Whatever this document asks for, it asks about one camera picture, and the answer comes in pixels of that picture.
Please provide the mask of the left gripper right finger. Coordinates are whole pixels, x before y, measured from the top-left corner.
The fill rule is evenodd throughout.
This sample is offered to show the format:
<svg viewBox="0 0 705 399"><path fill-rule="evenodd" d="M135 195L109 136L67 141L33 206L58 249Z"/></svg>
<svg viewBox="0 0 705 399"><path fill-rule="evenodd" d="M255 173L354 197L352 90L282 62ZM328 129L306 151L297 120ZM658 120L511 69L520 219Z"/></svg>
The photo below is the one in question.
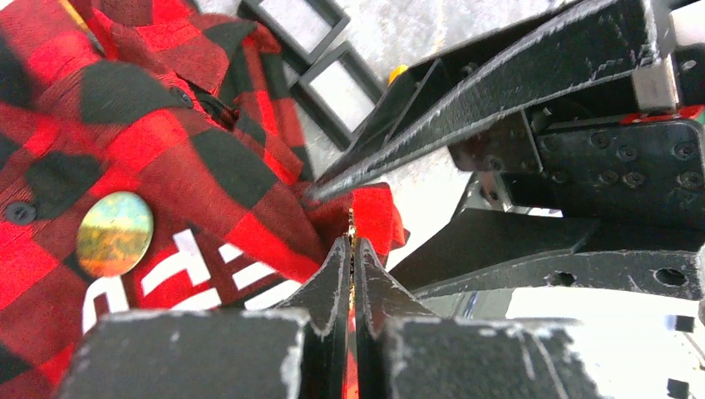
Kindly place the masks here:
<svg viewBox="0 0 705 399"><path fill-rule="evenodd" d="M357 375L362 398L596 398L572 350L575 320L441 318L354 246Z"/></svg>

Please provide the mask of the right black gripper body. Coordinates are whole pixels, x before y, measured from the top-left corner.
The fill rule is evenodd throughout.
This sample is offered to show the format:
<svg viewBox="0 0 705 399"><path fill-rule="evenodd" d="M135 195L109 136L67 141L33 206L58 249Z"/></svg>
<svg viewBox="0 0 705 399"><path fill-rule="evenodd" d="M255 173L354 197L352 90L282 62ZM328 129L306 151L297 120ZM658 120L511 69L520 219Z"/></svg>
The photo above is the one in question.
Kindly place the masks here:
<svg viewBox="0 0 705 399"><path fill-rule="evenodd" d="M673 229L704 228L704 58L677 55L683 105L638 111L629 79L562 96L451 145L489 200Z"/></svg>

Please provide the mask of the red black plaid shirt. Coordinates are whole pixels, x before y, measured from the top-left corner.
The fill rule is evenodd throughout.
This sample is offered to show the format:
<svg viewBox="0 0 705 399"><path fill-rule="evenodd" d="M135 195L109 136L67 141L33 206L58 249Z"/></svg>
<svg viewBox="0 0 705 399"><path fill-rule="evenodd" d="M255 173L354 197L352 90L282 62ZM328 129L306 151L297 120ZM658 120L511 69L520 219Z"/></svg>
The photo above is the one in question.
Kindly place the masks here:
<svg viewBox="0 0 705 399"><path fill-rule="evenodd" d="M408 233L387 184L309 205L308 153L263 25L193 1L12 1L1 11L1 395L49 398L106 313L233 307L303 283L336 238L381 261ZM155 230L109 278L76 259L101 198Z"/></svg>

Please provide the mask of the gold brooch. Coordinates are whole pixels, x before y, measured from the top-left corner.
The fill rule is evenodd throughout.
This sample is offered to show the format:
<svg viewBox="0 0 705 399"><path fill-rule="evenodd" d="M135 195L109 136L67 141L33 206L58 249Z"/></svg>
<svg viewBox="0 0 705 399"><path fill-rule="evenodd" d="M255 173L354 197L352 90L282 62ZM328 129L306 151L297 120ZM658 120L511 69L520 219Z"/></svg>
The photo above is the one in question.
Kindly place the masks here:
<svg viewBox="0 0 705 399"><path fill-rule="evenodd" d="M350 313L354 313L354 308L355 308L355 277L354 277L354 271L355 271L355 259L354 259L354 253L355 253L355 248L357 245L357 226L355 223L355 214L354 214L354 209L349 208L348 209L348 231L346 233L346 236L348 237L348 243L350 247L350 265L349 265L349 295L348 295L348 310Z"/></svg>

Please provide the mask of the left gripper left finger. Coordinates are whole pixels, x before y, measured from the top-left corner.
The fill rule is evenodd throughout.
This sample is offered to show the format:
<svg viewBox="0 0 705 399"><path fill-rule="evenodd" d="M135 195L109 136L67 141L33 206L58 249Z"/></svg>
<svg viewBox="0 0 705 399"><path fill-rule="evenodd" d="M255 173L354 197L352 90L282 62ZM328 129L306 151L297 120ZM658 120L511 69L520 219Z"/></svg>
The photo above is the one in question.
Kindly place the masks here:
<svg viewBox="0 0 705 399"><path fill-rule="evenodd" d="M274 308L134 311L103 318L60 398L341 398L351 247Z"/></svg>

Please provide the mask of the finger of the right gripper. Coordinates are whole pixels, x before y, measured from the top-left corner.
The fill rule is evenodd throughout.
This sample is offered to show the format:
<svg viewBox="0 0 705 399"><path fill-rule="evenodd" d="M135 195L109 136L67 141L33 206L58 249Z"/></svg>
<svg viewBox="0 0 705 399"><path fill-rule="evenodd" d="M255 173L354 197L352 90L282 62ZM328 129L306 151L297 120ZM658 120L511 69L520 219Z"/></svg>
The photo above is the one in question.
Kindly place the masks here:
<svg viewBox="0 0 705 399"><path fill-rule="evenodd" d="M704 235L467 209L391 271L421 298L500 288L704 297Z"/></svg>
<svg viewBox="0 0 705 399"><path fill-rule="evenodd" d="M477 135L512 113L660 61L660 2L580 2L492 57L409 126L386 135L362 129L306 197L331 199Z"/></svg>

